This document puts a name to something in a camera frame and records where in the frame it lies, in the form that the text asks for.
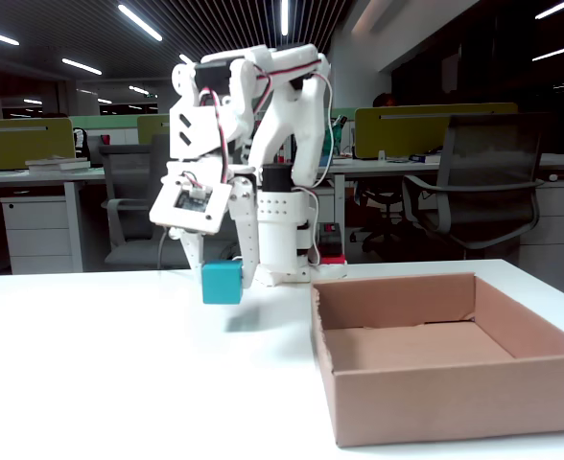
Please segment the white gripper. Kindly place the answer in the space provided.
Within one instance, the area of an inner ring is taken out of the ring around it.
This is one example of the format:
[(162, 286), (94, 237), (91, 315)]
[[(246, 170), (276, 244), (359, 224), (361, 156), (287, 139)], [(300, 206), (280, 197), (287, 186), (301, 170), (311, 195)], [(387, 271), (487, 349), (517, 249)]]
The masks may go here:
[[(234, 177), (242, 174), (253, 174), (255, 168), (244, 164), (230, 164), (225, 173), (225, 183), (230, 184)], [(202, 186), (214, 187), (223, 183), (223, 163), (220, 158), (201, 158), (199, 161), (169, 161), (165, 183), (175, 184), (185, 181), (190, 175)], [(250, 192), (232, 192), (228, 202), (231, 219), (235, 222), (238, 243), (242, 259), (242, 285), (249, 288), (259, 265), (259, 237), (257, 207), (254, 196)], [(186, 260), (192, 270), (194, 279), (201, 283), (204, 262), (203, 234), (179, 227), (169, 229), (169, 237), (180, 241)]]

